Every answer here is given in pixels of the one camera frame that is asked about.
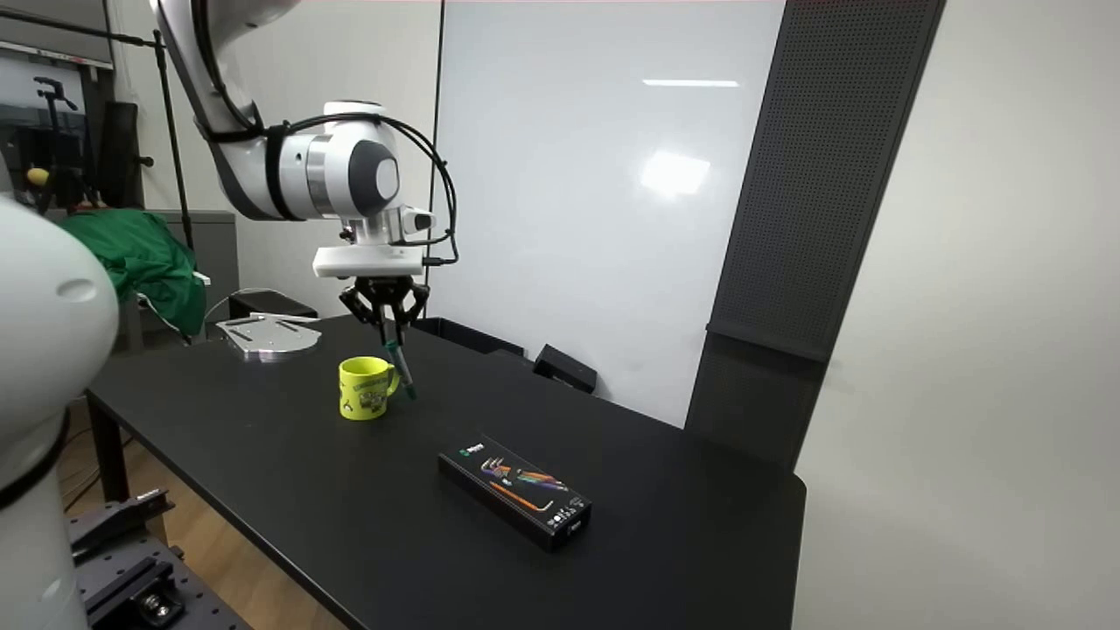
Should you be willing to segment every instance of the yellow cup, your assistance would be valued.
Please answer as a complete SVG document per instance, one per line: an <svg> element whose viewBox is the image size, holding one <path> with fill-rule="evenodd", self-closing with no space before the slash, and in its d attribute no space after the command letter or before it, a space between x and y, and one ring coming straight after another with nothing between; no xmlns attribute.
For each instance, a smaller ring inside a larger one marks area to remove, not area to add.
<svg viewBox="0 0 1120 630"><path fill-rule="evenodd" d="M340 414L345 419L379 419L396 395L399 373L380 357L345 357L340 364Z"/></svg>

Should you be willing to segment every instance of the white wall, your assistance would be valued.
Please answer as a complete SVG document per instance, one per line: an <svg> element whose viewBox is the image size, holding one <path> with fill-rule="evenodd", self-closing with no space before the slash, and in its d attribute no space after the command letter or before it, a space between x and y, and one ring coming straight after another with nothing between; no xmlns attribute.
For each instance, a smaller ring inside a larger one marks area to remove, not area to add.
<svg viewBox="0 0 1120 630"><path fill-rule="evenodd" d="M450 0L440 146L466 220L435 310L532 357L554 343L683 425L781 8ZM706 167L697 191L641 181L658 152Z"/></svg>
<svg viewBox="0 0 1120 630"><path fill-rule="evenodd" d="M1115 30L947 2L802 460L797 628L1115 628Z"/></svg>
<svg viewBox="0 0 1120 630"><path fill-rule="evenodd" d="M370 97L393 114L429 132L435 125L435 62L439 62L439 0L306 0L287 19L245 36L224 56L236 94L253 94L267 120L306 120L329 97ZM120 30L149 36L147 0L111 0ZM139 103L139 145L159 157L145 180L149 206L179 206L162 86L149 51L120 45L120 97ZM184 184L191 211L232 211L221 191L207 145L200 140L182 86L176 79L176 114L182 138ZM427 164L399 145L401 196L427 202ZM335 220L253 224L237 220L242 286L272 286L319 310L343 310L340 285L315 280L312 255L340 240Z"/></svg>

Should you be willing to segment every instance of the black cable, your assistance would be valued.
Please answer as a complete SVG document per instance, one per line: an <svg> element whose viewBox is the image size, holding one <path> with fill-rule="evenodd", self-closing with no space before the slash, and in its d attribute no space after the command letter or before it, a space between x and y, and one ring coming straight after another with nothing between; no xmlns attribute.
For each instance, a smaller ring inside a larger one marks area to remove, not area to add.
<svg viewBox="0 0 1120 630"><path fill-rule="evenodd" d="M224 84L224 77L221 77L221 65L217 65L217 59L214 59L210 0L191 0L191 24L195 24L195 40L200 40L200 59L203 59L203 65L207 65L207 72L210 72L210 84L214 84L217 97L224 103L224 107L229 107L242 125L247 125L247 132L264 132L259 114L245 120L245 112L236 106L236 97L232 97L232 92L229 92L229 84Z"/></svg>
<svg viewBox="0 0 1120 630"><path fill-rule="evenodd" d="M373 122L373 125L387 125L396 128L399 138L406 138L429 164L435 171L440 175L445 181L445 202L447 202L447 226L440 239L422 239L422 240L393 240L393 244L410 244L410 247L427 247L427 244L440 244L447 240L450 244L450 258L435 258L427 255L429 265L450 265L459 264L459 240L456 240L456 232L459 232L459 191L456 191L456 180L447 171L447 161L440 157L440 152L410 122L401 120L393 120L393 114L380 114L380 112L334 112L334 114L312 114L312 120L300 120L300 122L289 122L285 125L285 132L300 132L300 128L315 128L315 125L329 125L329 122Z"/></svg>
<svg viewBox="0 0 1120 630"><path fill-rule="evenodd" d="M0 512L6 512L15 499L21 499L26 493L32 493L60 461L62 449L68 449L68 430L69 430L69 414L62 415L60 433L51 439L51 446L37 454L37 461L32 468L26 468L16 479L9 479L6 486L0 486Z"/></svg>
<svg viewBox="0 0 1120 630"><path fill-rule="evenodd" d="M429 145L440 145L440 103L445 103L445 30L447 30L447 2L440 0L440 24L439 24L439 56L435 56L435 97L429 97ZM427 184L427 201L435 206L435 167L427 171L429 184Z"/></svg>
<svg viewBox="0 0 1120 630"><path fill-rule="evenodd" d="M285 145L287 138L300 132L300 128L312 128L312 125L329 125L329 122L373 122L373 125L387 125L396 128L399 138L406 138L429 164L435 171L440 175L445 181L445 202L447 202L447 226L440 239L422 239L422 240L393 240L393 244L401 244L401 247L429 247L429 244L440 244L447 240L450 247L450 258L439 258L439 255L422 255L422 265L450 265L459 264L459 191L456 191L456 180L447 171L447 161L440 157L440 152L410 122L401 120L393 120L393 114L380 114L380 112L334 112L334 114L312 114L312 120L300 120L300 122L285 122L285 125L264 125L259 114L245 120L229 86L224 86L224 77L217 69L217 59L214 59L214 40L210 40L210 9L207 9L207 0L191 0L191 24L195 24L195 40L200 40L200 56L203 56L203 65L214 79L214 92L221 94L221 103L229 106L229 112L236 120L242 120L247 128L237 128L237 132L214 132L207 128L207 140L210 145L247 145L247 140L270 140L270 145Z"/></svg>
<svg viewBox="0 0 1120 630"><path fill-rule="evenodd" d="M75 512L75 505L82 505L97 482L102 482L102 471L97 471L92 482L83 482L83 486L68 499L62 512Z"/></svg>
<svg viewBox="0 0 1120 630"><path fill-rule="evenodd" d="M168 145L173 145L173 167L176 167L176 189L179 189L179 220L182 220L184 247L195 252L195 224L191 224L190 202L184 202L182 152L179 152L176 106L173 106L173 84L168 84L168 45L163 45L163 36L162 36L162 30L153 30L153 42L159 42L159 45L153 45L153 65L159 65L159 72L162 72Z"/></svg>

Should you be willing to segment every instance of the black partition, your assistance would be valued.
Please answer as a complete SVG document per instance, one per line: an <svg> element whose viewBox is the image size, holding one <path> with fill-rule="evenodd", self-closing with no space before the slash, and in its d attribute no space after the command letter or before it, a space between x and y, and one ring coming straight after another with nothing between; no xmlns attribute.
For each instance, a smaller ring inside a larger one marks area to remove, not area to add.
<svg viewBox="0 0 1120 630"><path fill-rule="evenodd" d="M793 465L945 0L789 0L688 430Z"/></svg>
<svg viewBox="0 0 1120 630"><path fill-rule="evenodd" d="M102 120L97 189L110 206L145 206L139 107L110 103Z"/></svg>

